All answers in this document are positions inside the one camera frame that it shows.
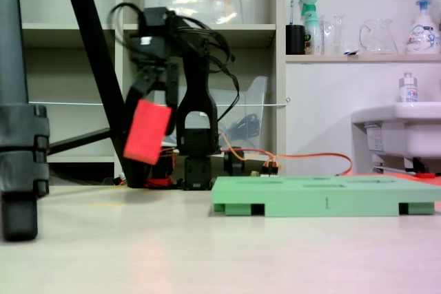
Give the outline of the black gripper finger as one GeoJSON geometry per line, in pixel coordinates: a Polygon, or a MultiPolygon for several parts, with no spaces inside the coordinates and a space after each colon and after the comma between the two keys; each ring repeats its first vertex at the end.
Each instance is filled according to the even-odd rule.
{"type": "Polygon", "coordinates": [[[166,134],[169,136],[175,128],[176,111],[178,108],[178,65],[176,63],[168,64],[166,79],[165,101],[166,105],[171,109],[166,131],[166,134]]]}
{"type": "Polygon", "coordinates": [[[141,98],[147,96],[156,87],[156,74],[152,67],[142,67],[129,88],[125,105],[134,109],[141,98]]]}

